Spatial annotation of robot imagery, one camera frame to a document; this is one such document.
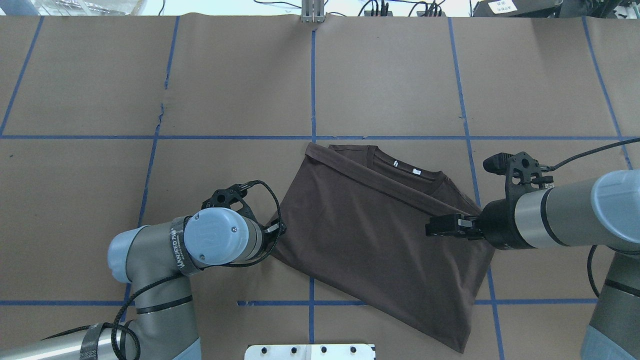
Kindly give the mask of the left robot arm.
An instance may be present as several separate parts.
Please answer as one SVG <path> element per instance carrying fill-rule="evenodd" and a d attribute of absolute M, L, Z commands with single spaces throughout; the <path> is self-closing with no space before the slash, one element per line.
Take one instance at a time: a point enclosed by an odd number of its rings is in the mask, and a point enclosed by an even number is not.
<path fill-rule="evenodd" d="M 201 337 L 190 277 L 211 267 L 250 267 L 267 258 L 286 231 L 227 208 L 145 225 L 112 239 L 112 276 L 132 294 L 101 321 L 3 350 L 3 360 L 200 360 Z"/>

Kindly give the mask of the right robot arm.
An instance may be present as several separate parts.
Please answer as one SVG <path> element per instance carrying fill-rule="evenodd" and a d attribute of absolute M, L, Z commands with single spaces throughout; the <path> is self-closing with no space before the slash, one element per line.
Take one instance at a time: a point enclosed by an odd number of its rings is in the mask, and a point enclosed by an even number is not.
<path fill-rule="evenodd" d="M 477 216 L 434 216 L 427 236 L 486 240 L 496 249 L 604 246 L 614 251 L 583 338 L 583 360 L 639 358 L 639 171 L 490 202 Z"/>

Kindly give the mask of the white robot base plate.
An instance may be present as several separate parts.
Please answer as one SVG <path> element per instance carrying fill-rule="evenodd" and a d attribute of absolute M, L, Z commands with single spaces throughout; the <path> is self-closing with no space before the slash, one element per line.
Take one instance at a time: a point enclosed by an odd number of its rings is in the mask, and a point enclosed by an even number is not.
<path fill-rule="evenodd" d="M 376 360 L 374 344 L 256 344 L 247 347 L 245 360 Z"/>

